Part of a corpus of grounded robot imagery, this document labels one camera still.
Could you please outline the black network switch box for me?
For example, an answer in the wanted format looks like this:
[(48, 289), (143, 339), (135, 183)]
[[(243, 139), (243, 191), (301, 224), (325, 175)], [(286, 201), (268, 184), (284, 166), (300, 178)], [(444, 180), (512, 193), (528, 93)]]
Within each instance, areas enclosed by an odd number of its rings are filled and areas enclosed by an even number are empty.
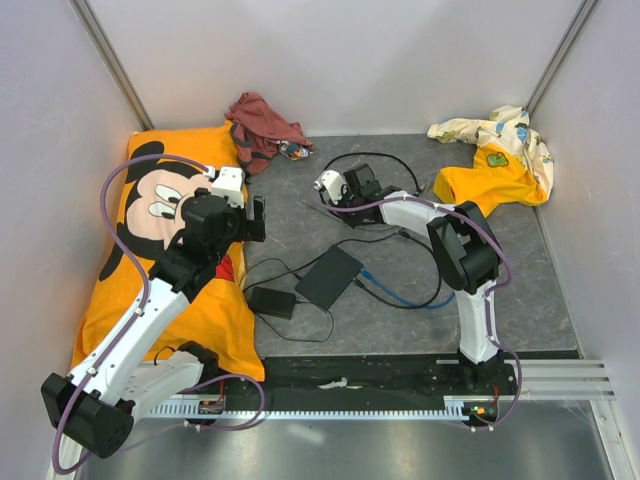
[(327, 312), (362, 270), (363, 264), (338, 246), (331, 246), (295, 286), (311, 304)]

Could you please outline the black power adapter brick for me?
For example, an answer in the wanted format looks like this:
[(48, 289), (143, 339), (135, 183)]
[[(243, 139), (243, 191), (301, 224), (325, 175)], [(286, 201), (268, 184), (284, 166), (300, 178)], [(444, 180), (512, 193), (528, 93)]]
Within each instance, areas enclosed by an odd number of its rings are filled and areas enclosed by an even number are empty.
[(296, 301), (292, 293), (257, 286), (251, 293), (248, 305), (255, 314), (290, 320)]

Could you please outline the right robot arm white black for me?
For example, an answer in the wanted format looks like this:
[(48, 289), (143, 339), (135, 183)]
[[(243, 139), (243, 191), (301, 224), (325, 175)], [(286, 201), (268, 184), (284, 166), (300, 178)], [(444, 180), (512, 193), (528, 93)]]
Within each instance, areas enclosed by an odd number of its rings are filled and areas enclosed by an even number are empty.
[(343, 174), (326, 172), (329, 202), (345, 222), (400, 227), (429, 238), (437, 271), (455, 294), (459, 313), (458, 381), (483, 392), (502, 363), (495, 326), (495, 290), (503, 256), (480, 208), (473, 202), (437, 204), (397, 187), (383, 188), (364, 164)]

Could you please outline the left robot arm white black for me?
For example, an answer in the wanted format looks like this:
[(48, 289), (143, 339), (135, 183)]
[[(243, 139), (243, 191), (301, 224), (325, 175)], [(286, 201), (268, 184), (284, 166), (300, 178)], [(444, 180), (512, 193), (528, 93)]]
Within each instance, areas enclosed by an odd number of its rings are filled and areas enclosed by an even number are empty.
[(249, 218), (241, 192), (199, 188), (181, 207), (184, 226), (149, 271), (143, 287), (104, 340), (66, 376), (52, 373), (41, 394), (55, 428), (52, 460), (61, 471), (64, 438), (108, 458), (134, 425), (182, 392), (208, 393), (219, 382), (215, 354), (189, 341), (156, 366), (139, 365), (161, 333), (214, 278), (236, 242), (265, 239), (265, 200), (253, 199)]

